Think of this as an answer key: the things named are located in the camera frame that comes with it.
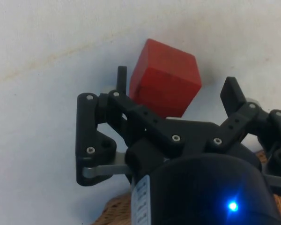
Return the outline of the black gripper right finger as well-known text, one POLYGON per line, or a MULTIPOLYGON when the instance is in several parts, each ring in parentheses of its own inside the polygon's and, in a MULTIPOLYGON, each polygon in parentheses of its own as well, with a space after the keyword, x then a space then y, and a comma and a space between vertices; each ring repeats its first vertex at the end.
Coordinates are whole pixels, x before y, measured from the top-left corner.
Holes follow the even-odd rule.
POLYGON ((265 112, 246 100, 236 78, 227 77, 220 94, 227 119, 218 127, 206 146, 206 152, 240 158, 261 171, 272 192, 281 196, 281 110, 265 112), (267 162, 242 145, 248 135, 257 136, 267 162))

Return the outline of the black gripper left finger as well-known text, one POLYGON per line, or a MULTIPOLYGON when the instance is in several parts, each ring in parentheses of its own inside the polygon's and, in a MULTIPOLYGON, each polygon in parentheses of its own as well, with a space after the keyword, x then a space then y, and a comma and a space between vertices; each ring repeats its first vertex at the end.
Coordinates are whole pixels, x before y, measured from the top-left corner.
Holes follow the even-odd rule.
POLYGON ((123 174, 138 180, 165 159, 181 156, 184 134, 178 120, 162 119, 126 94, 127 68, 117 69, 116 88, 77 97, 76 181, 93 186, 123 174))

